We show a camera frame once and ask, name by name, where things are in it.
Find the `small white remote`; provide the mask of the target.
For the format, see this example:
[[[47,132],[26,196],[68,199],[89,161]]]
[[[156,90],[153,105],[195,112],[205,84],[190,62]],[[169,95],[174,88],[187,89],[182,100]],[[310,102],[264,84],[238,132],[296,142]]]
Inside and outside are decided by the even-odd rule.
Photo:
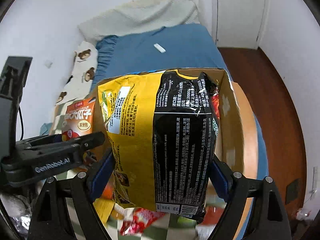
[[[166,50],[158,43],[155,43],[153,46],[162,54],[166,52]]]

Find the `green white checkered blanket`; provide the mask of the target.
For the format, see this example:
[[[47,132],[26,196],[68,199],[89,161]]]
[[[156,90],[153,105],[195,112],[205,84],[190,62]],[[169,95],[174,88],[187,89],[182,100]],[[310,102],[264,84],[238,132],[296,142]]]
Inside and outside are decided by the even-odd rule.
[[[56,105],[54,109],[54,122],[50,134],[61,133],[61,124],[64,119],[67,106],[72,102]],[[257,121],[255,120],[252,108],[247,100],[240,102],[240,115],[242,126],[244,130],[244,175],[249,178],[257,178],[258,175],[258,132],[256,128]],[[85,239],[84,233],[81,229],[80,222],[76,215],[72,198],[66,198],[69,216],[72,221],[73,229],[77,239]],[[125,216],[125,219],[132,218],[133,209],[123,209],[118,204],[115,204],[113,210],[105,208],[107,211],[108,220],[103,220],[104,226],[112,239],[208,239],[209,233],[212,233],[214,226],[216,226],[217,219],[221,217],[222,208],[225,204],[222,203],[213,185],[209,182],[207,192],[207,213],[205,215],[204,224],[196,225],[194,220],[176,216],[173,214],[166,214],[157,219],[150,226],[148,226],[143,233],[135,235],[120,234],[120,228],[123,221],[120,218]],[[245,228],[248,223],[249,213],[252,208],[253,198],[246,200],[244,212],[242,214],[238,229],[233,239],[242,239]]]

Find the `blue cardboard box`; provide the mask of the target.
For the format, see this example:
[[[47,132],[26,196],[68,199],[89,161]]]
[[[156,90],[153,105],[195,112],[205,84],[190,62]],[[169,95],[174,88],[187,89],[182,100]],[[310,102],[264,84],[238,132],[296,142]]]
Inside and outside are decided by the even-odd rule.
[[[206,73],[219,87],[221,135],[216,153],[232,171],[247,178],[258,174],[258,140],[254,114],[242,88],[221,68],[178,68],[186,76]]]

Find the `white door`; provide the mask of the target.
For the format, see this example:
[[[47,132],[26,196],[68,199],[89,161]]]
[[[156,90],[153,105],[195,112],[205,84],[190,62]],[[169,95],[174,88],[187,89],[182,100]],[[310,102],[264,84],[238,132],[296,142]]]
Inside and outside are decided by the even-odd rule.
[[[212,0],[212,5],[218,47],[257,49],[265,0]]]

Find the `red small candy packet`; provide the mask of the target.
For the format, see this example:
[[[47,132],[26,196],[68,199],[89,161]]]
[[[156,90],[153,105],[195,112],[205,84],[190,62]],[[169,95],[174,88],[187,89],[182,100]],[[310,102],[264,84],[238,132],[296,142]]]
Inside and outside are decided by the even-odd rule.
[[[131,217],[123,220],[120,234],[125,236],[143,233],[146,228],[164,215],[164,212],[150,211],[144,208],[134,209]]]

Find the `yellow black snack bag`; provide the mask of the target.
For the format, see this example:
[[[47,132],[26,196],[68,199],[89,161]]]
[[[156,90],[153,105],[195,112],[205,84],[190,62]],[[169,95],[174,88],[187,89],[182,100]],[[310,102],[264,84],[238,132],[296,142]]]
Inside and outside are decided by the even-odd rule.
[[[208,167],[218,134],[206,73],[125,75],[97,88],[114,159],[114,200],[204,218]]]

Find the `yellow snack packet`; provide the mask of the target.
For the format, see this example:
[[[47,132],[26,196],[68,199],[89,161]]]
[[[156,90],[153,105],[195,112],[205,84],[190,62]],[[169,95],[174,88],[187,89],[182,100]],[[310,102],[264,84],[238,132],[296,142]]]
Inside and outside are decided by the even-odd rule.
[[[98,198],[94,201],[93,205],[101,222],[105,225],[109,216],[112,213],[115,202],[110,199]]]

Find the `orange sunflower seed bag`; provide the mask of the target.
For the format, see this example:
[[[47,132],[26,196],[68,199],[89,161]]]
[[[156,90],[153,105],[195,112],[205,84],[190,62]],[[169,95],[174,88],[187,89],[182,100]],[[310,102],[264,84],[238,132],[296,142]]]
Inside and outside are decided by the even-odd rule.
[[[94,108],[95,98],[84,99],[67,107],[62,123],[62,141],[92,133]]]

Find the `bear print cloth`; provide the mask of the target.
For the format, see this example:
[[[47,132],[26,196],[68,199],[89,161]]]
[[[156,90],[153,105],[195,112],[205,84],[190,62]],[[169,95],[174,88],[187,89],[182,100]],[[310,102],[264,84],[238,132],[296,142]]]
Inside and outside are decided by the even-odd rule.
[[[98,51],[89,42],[82,42],[75,51],[71,75],[57,98],[49,134],[59,134],[67,107],[84,99],[90,91],[98,66]]]

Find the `white pillow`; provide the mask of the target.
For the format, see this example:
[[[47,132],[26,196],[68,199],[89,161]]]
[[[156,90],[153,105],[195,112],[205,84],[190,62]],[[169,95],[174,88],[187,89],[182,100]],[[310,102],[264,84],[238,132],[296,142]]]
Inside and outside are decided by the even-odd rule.
[[[162,27],[200,23],[200,0],[132,0],[78,25],[86,41],[139,34]]]

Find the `blue bed sheet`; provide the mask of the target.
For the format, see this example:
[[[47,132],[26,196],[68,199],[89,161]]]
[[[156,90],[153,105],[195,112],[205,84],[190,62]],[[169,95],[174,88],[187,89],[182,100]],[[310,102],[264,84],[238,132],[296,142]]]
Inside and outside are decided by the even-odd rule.
[[[267,174],[260,124],[200,24],[82,42],[51,133],[102,131],[123,208],[194,219],[205,213],[213,156],[248,178]]]

